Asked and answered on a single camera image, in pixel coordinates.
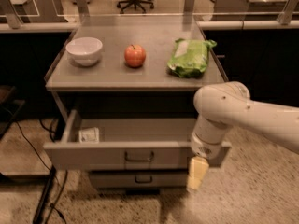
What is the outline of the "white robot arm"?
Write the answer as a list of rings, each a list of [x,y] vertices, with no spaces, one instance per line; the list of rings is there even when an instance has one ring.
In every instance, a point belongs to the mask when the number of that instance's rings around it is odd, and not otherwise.
[[[299,108],[250,99],[240,82],[206,85],[193,97],[198,118],[191,133],[195,154],[189,164],[187,187],[198,189],[222,148],[224,136],[239,126],[299,153]]]

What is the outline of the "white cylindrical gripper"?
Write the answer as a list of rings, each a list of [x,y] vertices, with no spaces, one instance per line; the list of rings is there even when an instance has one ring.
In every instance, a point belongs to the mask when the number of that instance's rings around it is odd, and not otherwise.
[[[191,133],[191,149],[197,156],[189,164],[188,189],[199,189],[209,168],[206,159],[212,160],[220,154],[224,137],[231,129],[231,125],[198,116]]]

